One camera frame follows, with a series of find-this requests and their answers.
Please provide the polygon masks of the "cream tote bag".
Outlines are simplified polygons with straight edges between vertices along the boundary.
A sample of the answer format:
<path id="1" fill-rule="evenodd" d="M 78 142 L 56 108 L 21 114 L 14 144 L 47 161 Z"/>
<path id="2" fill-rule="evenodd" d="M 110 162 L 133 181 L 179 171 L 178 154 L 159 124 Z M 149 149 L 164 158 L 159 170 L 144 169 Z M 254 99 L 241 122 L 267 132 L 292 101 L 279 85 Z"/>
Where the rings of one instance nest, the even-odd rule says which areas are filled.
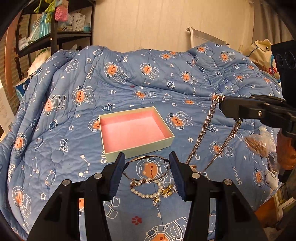
<path id="1" fill-rule="evenodd" d="M 243 48 L 242 54 L 255 63 L 260 70 L 269 73 L 280 83 L 280 74 L 276 68 L 271 46 L 272 43 L 268 39 L 256 40 L 249 47 Z"/>

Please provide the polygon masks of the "black metal shelf rack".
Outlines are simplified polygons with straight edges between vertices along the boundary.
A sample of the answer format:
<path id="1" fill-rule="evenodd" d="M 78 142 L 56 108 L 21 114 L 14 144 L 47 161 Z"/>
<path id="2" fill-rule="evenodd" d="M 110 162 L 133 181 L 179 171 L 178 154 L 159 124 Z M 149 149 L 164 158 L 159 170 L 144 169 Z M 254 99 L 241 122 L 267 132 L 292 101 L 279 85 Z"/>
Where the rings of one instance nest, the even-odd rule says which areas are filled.
<path id="1" fill-rule="evenodd" d="M 45 3 L 40 3 L 39 1 L 31 1 L 29 2 L 20 12 L 20 17 L 18 18 L 18 22 L 16 24 L 15 30 L 15 51 L 16 51 L 16 69 L 18 71 L 19 80 L 23 79 L 24 73 L 22 72 L 20 65 L 20 58 L 23 56 L 29 55 L 33 52 L 44 48 L 51 48 L 51 53 L 57 52 L 59 49 L 63 48 L 63 44 L 71 41 L 76 41 L 83 38 L 89 38 L 90 44 L 93 44 L 93 26 L 90 27 L 90 30 L 87 32 L 83 31 L 74 31 L 74 30 L 66 30 L 59 31 L 58 30 L 58 22 L 55 20 L 55 17 L 51 17 L 51 23 L 49 24 L 50 30 L 49 33 L 44 35 L 43 37 L 37 39 L 36 41 L 29 44 L 24 49 L 19 49 L 19 39 L 20 39 L 20 23 L 23 15 L 29 15 L 29 21 L 32 18 L 33 10 L 37 7 L 40 7 L 41 11 L 44 11 L 47 6 Z"/>

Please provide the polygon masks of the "small gold charm cluster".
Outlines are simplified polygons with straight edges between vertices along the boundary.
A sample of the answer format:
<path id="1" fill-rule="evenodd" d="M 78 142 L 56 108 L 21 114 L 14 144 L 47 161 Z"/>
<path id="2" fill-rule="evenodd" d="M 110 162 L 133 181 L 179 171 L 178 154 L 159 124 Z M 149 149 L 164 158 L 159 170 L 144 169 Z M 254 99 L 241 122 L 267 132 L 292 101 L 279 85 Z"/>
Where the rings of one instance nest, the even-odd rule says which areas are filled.
<path id="1" fill-rule="evenodd" d="M 174 193 L 174 185 L 170 184 L 168 187 L 161 189 L 161 196 L 167 198 Z"/>

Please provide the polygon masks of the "thin rose gold bangle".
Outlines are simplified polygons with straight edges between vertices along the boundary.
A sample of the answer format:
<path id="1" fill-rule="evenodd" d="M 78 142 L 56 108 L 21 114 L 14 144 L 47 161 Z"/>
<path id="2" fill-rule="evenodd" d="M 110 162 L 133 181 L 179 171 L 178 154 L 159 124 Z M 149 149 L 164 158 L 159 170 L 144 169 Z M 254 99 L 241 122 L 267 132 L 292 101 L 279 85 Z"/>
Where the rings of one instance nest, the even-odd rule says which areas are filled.
<path id="1" fill-rule="evenodd" d="M 136 157 L 128 161 L 124 168 L 123 175 L 131 181 L 159 181 L 165 187 L 173 183 L 170 163 L 168 159 L 160 156 Z"/>

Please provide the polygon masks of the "plastic bag with brown item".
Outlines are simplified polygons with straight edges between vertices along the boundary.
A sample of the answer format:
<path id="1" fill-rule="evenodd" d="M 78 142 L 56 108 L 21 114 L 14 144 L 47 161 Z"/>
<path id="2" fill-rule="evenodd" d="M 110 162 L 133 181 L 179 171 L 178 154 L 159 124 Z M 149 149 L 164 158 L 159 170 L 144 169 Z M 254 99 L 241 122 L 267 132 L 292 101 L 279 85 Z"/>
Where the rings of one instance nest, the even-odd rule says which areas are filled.
<path id="1" fill-rule="evenodd" d="M 251 152 L 267 158 L 269 153 L 276 152 L 276 141 L 266 126 L 260 126 L 259 131 L 259 134 L 254 133 L 245 137 L 244 141 Z"/>

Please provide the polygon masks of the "blue astronaut print quilt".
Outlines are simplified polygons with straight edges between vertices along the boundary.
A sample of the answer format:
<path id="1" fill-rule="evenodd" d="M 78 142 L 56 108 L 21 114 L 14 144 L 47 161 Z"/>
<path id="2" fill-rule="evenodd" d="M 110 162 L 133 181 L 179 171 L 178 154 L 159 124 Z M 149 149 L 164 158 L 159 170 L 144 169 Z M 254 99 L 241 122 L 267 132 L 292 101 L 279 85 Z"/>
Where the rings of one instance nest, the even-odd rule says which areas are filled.
<path id="1" fill-rule="evenodd" d="M 231 179 L 253 210 L 275 192 L 268 161 L 246 144 L 265 126 L 235 126 L 219 97 L 281 97 L 246 56 L 212 42 L 187 52 L 59 50 L 29 78 L 1 142 L 3 223 L 26 240 L 66 179 L 84 184 L 123 152 L 129 162 L 103 210 L 113 240 L 182 240 L 190 203 L 175 189 L 170 152 L 210 181 Z"/>

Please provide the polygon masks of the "pink lined jewelry box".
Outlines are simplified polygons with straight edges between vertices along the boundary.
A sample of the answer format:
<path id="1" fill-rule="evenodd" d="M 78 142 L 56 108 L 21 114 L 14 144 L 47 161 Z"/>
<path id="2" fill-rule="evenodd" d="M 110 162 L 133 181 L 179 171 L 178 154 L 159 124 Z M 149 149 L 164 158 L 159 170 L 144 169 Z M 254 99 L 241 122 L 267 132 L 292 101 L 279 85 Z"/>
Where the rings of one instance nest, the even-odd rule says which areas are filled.
<path id="1" fill-rule="evenodd" d="M 103 114 L 99 121 L 108 163 L 120 152 L 128 159 L 170 147 L 175 138 L 154 106 Z"/>

